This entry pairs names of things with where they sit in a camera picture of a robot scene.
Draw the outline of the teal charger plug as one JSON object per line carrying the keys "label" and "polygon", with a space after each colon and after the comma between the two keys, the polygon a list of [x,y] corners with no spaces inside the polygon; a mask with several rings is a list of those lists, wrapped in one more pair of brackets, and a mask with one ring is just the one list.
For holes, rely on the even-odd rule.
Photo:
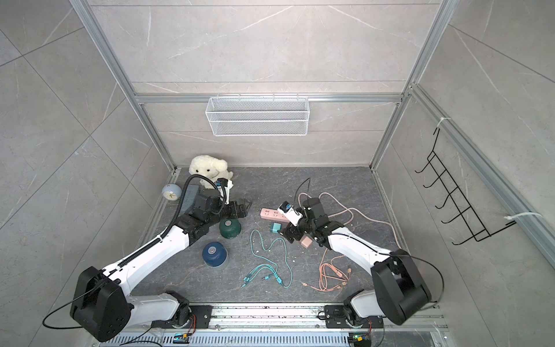
{"label": "teal charger plug", "polygon": [[271,232],[273,234],[279,234],[281,230],[281,224],[274,222],[271,226]]}

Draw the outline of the green meat grinder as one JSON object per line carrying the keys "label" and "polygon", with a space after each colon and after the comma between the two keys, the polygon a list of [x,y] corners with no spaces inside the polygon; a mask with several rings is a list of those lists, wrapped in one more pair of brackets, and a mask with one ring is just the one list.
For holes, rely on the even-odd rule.
{"label": "green meat grinder", "polygon": [[225,219],[219,223],[219,231],[225,239],[234,239],[241,234],[241,224],[238,219]]}

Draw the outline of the pink power strip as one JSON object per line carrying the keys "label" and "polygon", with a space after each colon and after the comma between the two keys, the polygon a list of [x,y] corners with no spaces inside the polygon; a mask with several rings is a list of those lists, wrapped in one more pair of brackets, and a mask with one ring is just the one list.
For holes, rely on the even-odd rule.
{"label": "pink power strip", "polygon": [[279,211],[269,208],[262,208],[260,211],[260,217],[267,221],[273,221],[277,223],[287,224],[289,220]]}

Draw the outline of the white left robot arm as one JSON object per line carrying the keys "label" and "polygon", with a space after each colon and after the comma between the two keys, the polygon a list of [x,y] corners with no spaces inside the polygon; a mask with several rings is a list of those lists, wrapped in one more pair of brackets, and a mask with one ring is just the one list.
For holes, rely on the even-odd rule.
{"label": "white left robot arm", "polygon": [[67,303],[78,329],[85,329],[97,341],[107,342],[135,325],[163,322],[181,328],[192,321],[189,301],[177,292],[133,296],[132,291],[166,260],[206,235],[211,226],[225,219],[247,216],[251,201],[231,200],[232,181],[212,182],[205,176],[192,174],[184,186],[188,187],[193,179],[205,181],[211,188],[198,192],[185,213],[176,208],[162,233],[115,263],[82,271],[74,298]]}

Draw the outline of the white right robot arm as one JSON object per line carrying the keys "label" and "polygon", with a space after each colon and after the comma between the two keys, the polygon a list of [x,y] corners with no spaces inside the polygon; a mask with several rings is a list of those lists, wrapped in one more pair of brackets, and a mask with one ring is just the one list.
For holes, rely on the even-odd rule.
{"label": "white right robot arm", "polygon": [[355,235],[344,224],[330,220],[319,198],[308,198],[297,208],[283,202],[277,211],[288,221],[281,234],[290,243],[308,236],[319,246],[342,254],[370,274],[373,289],[361,290],[343,304],[343,316],[348,325],[358,328],[370,317],[385,317],[402,325],[416,312],[433,307],[443,298],[444,276],[439,276],[442,289],[439,297],[433,300],[414,261],[436,270],[435,265],[405,250],[387,250]]}

